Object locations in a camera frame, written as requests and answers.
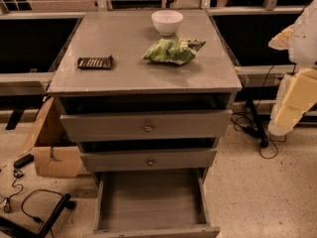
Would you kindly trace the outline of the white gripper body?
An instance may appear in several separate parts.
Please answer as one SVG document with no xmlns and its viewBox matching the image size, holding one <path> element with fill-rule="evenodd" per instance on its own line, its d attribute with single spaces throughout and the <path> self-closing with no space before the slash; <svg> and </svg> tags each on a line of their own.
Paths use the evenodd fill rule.
<svg viewBox="0 0 317 238">
<path fill-rule="evenodd" d="M 269 42 L 268 46 L 272 49 L 283 51 L 288 49 L 288 42 L 290 39 L 290 35 L 292 32 L 293 26 L 290 25 L 284 30 L 282 30 L 279 34 L 274 36 Z"/>
</svg>

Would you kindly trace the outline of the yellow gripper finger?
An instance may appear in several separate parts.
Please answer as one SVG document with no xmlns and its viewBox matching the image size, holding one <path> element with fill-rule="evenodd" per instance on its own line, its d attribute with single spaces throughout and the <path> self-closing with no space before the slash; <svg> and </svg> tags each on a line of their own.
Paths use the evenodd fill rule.
<svg viewBox="0 0 317 238">
<path fill-rule="evenodd" d="M 286 75 L 280 82 L 268 130 L 284 136 L 317 103 L 317 70 L 303 68 L 296 75 Z"/>
</svg>

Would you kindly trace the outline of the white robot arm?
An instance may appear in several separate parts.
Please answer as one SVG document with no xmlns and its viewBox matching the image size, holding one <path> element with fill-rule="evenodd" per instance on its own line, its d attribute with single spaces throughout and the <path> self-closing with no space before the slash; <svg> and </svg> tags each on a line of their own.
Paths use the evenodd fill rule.
<svg viewBox="0 0 317 238">
<path fill-rule="evenodd" d="M 283 77 L 270 113 L 269 132 L 284 136 L 317 103 L 317 0 L 272 38 L 268 46 L 288 50 L 289 60 L 299 68 L 294 76 Z"/>
</svg>

